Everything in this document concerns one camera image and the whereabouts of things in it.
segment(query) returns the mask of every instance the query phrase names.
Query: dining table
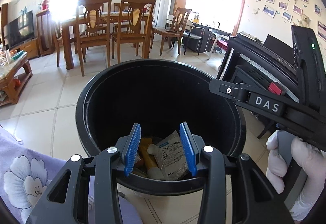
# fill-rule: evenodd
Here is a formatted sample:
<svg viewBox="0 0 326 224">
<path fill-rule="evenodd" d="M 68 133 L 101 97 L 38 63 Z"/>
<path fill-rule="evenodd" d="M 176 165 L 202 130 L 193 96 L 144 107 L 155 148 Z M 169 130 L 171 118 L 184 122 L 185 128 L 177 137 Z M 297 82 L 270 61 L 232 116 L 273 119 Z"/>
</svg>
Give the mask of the dining table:
<svg viewBox="0 0 326 224">
<path fill-rule="evenodd" d="M 119 20 L 119 13 L 120 12 L 110 12 L 110 23 L 117 23 Z M 104 20 L 104 22 L 107 22 L 106 18 L 108 16 L 107 12 L 102 12 L 101 18 Z M 124 12 L 122 13 L 122 16 L 128 16 L 128 13 Z M 142 21 L 146 21 L 149 16 L 149 13 L 144 13 L 144 16 L 142 17 Z M 149 58 L 149 51 L 150 51 L 150 43 L 151 43 L 151 35 L 152 35 L 152 28 L 153 28 L 153 18 L 149 19 L 149 31 L 147 34 L 149 34 L 149 37 L 147 38 L 147 41 L 144 43 L 143 48 L 141 49 L 141 57 L 142 58 Z M 79 15 L 79 24 L 85 24 L 86 20 L 84 18 L 84 15 Z M 66 60 L 66 69 L 72 69 L 74 68 L 74 61 L 72 56 L 72 50 L 71 50 L 71 43 L 77 43 L 77 40 L 75 37 L 70 38 L 69 33 L 69 27 L 73 28 L 73 33 L 75 35 L 76 33 L 76 16 L 72 16 L 69 19 L 61 21 L 61 35 L 62 35 L 62 44 L 65 54 L 65 60 Z"/>
</svg>

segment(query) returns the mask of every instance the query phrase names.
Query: white glove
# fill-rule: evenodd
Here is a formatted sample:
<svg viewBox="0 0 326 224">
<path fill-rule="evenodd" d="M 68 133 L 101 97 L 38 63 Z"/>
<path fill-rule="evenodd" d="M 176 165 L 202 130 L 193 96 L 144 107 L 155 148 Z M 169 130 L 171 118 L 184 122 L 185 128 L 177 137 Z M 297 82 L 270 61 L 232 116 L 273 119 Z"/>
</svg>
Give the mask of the white glove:
<svg viewBox="0 0 326 224">
<path fill-rule="evenodd" d="M 282 177 L 287 172 L 287 165 L 283 157 L 278 153 L 278 131 L 268 138 L 266 146 L 270 150 L 266 177 L 280 194 L 284 190 Z M 308 176 L 294 206 L 290 209 L 293 220 L 301 221 L 308 215 L 324 188 L 326 155 L 325 152 L 303 142 L 298 137 L 295 137 L 292 141 L 291 154 Z"/>
</svg>

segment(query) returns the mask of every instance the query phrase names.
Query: black trash can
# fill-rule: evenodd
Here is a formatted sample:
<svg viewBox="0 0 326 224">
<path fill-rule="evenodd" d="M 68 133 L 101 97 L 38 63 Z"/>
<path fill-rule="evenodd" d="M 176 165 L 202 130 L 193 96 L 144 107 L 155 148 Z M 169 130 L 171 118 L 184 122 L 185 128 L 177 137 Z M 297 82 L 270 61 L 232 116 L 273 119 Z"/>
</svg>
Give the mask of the black trash can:
<svg viewBox="0 0 326 224">
<path fill-rule="evenodd" d="M 76 124 L 89 156 L 129 135 L 134 123 L 142 137 L 166 138 L 186 121 L 193 134 L 223 154 L 238 156 L 246 141 L 242 110 L 210 93 L 212 77 L 183 63 L 141 59 L 107 68 L 80 94 Z M 203 188 L 203 178 L 158 181 L 134 174 L 118 183 L 153 195 L 182 195 Z"/>
</svg>

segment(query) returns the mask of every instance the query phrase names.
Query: wooden cabinet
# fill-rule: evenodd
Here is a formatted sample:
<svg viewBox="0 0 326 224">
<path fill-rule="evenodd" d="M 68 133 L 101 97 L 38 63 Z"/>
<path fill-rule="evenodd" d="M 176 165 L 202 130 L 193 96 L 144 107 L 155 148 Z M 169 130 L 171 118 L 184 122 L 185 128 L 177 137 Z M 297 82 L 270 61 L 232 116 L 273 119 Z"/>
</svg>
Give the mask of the wooden cabinet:
<svg viewBox="0 0 326 224">
<path fill-rule="evenodd" d="M 14 49 L 20 49 L 27 52 L 27 58 L 35 58 L 39 56 L 39 47 L 37 38 L 34 38 L 30 41 L 22 43 L 21 45 L 15 47 Z"/>
</svg>

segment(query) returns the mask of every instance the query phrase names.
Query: tiled floor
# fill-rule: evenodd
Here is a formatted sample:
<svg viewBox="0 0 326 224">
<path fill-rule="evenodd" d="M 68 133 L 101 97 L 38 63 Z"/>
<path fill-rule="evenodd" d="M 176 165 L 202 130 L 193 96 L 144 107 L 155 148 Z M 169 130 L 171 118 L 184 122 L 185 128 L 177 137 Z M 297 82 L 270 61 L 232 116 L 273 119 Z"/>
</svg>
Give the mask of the tiled floor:
<svg viewBox="0 0 326 224">
<path fill-rule="evenodd" d="M 186 55 L 178 55 L 177 48 L 168 49 L 167 43 L 159 56 L 159 42 L 154 42 L 151 58 L 180 61 L 194 66 L 212 76 L 217 75 L 223 55 L 200 54 L 187 50 Z M 138 59 L 132 45 L 121 48 L 121 60 Z M 87 82 L 106 68 L 107 56 L 103 47 L 87 51 L 84 64 L 85 76 L 81 76 L 77 55 L 74 54 L 75 68 L 67 71 L 61 52 L 60 67 L 56 66 L 56 54 L 30 61 L 33 76 L 23 89 L 16 105 L 0 107 L 0 124 L 10 133 L 23 139 L 30 149 L 60 159 L 69 159 L 79 153 L 86 157 L 79 142 L 75 125 L 75 108 L 78 96 Z M 111 65 L 117 63 L 111 59 Z M 243 110 L 247 123 L 247 141 L 243 152 L 248 153 L 259 167 L 266 172 L 268 133 L 260 140 L 256 136 L 263 125 L 247 110 Z M 227 175 L 227 223 L 231 223 L 232 192 L 230 177 Z M 119 185 L 119 190 L 138 210 L 144 224 L 196 224 L 200 209 L 202 191 L 177 197 L 154 197 L 136 194 Z"/>
</svg>

